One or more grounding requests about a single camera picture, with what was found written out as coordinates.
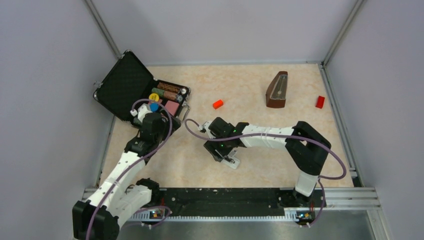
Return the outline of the white remote control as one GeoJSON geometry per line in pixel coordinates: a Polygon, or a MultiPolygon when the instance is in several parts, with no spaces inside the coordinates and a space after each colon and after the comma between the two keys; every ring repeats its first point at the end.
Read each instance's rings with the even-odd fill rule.
{"type": "Polygon", "coordinates": [[[237,169],[239,164],[240,164],[240,160],[237,158],[237,150],[233,149],[232,151],[230,151],[227,155],[225,155],[222,159],[222,163],[225,164],[226,166],[232,168],[232,169],[237,169]]]}

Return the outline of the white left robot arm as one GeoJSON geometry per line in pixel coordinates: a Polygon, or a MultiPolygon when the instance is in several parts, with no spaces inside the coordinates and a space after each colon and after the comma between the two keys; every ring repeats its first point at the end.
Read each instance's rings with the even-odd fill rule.
{"type": "Polygon", "coordinates": [[[99,188],[72,208],[73,236],[77,240],[115,240],[123,225],[142,207],[160,202],[157,182],[147,180],[129,193],[127,187],[151,157],[180,128],[182,122],[167,113],[145,115],[135,137],[99,188]]]}

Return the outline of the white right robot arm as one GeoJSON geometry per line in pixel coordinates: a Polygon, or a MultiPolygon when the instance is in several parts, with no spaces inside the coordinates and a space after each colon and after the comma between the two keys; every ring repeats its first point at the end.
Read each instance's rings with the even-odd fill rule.
{"type": "Polygon", "coordinates": [[[240,160],[237,148],[265,147],[286,150],[300,170],[293,200],[307,206],[314,198],[314,188],[328,157],[330,142],[305,121],[293,127],[262,127],[247,122],[232,125],[221,117],[200,127],[209,140],[203,145],[215,161],[236,169],[240,160]]]}

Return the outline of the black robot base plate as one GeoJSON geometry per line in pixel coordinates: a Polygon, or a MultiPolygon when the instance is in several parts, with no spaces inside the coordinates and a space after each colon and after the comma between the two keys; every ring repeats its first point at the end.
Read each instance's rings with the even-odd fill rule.
{"type": "Polygon", "coordinates": [[[321,189],[311,196],[292,188],[161,188],[145,207],[166,206],[173,217],[279,217],[289,208],[326,206],[321,189]]]}

